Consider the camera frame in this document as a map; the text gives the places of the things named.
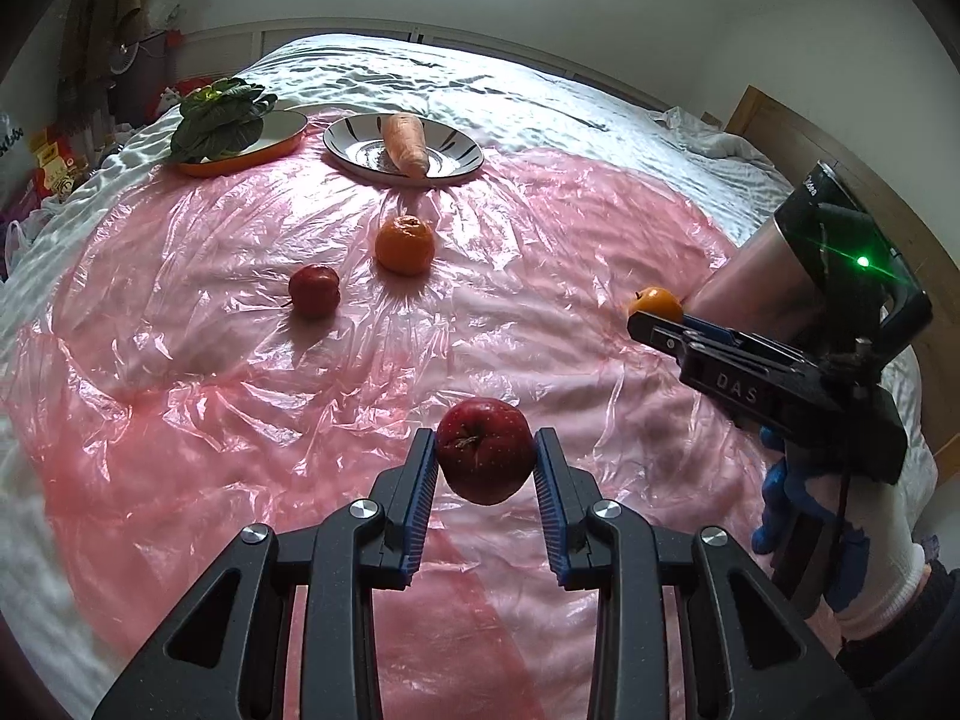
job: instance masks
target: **bed sheet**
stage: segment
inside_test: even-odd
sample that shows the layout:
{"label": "bed sheet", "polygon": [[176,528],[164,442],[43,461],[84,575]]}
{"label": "bed sheet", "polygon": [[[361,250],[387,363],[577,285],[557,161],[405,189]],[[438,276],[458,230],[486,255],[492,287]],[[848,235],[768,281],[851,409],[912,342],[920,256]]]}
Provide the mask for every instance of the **bed sheet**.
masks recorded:
{"label": "bed sheet", "polygon": [[[762,155],[736,136],[703,129],[683,115],[661,117],[579,84],[500,60],[435,47],[353,36],[296,41],[244,74],[288,105],[339,103],[413,110],[464,129],[483,145],[550,146],[643,170],[704,209],[742,244],[789,192]],[[143,181],[166,152],[179,116],[141,132],[51,220],[13,278],[0,287],[0,370],[11,359],[16,329],[42,310],[80,244],[118,194]],[[888,382],[914,425],[908,458],[911,511],[932,491],[935,469],[919,434],[916,360],[905,353]],[[0,608],[37,673],[76,718],[93,707],[119,662],[79,618],[43,516],[32,469],[0,418]]]}

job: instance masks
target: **clothes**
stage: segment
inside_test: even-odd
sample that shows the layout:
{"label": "clothes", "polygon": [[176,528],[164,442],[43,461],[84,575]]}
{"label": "clothes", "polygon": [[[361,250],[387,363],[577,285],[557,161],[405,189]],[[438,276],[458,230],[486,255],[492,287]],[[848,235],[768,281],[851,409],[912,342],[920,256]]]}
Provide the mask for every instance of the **clothes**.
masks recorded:
{"label": "clothes", "polygon": [[960,569],[936,560],[923,592],[884,631],[845,642],[837,662],[877,720],[957,717],[960,667]]}
{"label": "clothes", "polygon": [[146,0],[71,0],[59,57],[56,115],[67,130],[81,127],[106,102],[109,57],[118,44],[146,36]]}

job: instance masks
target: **screw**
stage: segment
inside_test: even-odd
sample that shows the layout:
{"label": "screw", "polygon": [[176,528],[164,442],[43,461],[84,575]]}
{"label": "screw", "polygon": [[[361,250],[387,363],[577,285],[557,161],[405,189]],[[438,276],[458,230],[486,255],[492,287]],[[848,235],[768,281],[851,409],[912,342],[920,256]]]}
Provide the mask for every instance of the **screw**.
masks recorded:
{"label": "screw", "polygon": [[709,547],[722,547],[727,543],[727,532],[712,525],[700,531],[700,541]]}
{"label": "screw", "polygon": [[620,517],[620,504],[616,501],[602,500],[593,504],[593,513],[602,519],[614,519]]}
{"label": "screw", "polygon": [[360,500],[353,501],[350,504],[350,516],[357,519],[370,519],[379,508],[376,501],[371,501],[370,498],[360,498]]}
{"label": "screw", "polygon": [[259,544],[264,538],[270,535],[270,528],[262,522],[254,522],[240,531],[241,541],[245,544]]}

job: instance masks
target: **orange plate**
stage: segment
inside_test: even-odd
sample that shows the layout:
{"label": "orange plate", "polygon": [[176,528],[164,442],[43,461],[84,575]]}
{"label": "orange plate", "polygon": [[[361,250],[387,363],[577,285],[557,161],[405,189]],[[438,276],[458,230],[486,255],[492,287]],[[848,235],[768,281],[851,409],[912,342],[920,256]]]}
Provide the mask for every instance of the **orange plate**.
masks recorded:
{"label": "orange plate", "polygon": [[307,119],[298,111],[271,111],[263,117],[260,139],[235,157],[203,162],[178,162],[176,168],[194,178],[212,178],[263,165],[296,150],[304,139]]}

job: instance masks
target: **carrot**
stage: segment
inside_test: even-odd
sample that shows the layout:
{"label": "carrot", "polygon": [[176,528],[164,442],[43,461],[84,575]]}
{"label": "carrot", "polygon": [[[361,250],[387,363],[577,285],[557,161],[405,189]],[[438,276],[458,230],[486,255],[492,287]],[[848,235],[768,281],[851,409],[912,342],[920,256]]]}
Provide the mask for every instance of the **carrot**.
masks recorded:
{"label": "carrot", "polygon": [[395,113],[383,122],[383,143],[394,164],[410,178],[426,178],[430,160],[426,154],[424,124],[412,113]]}

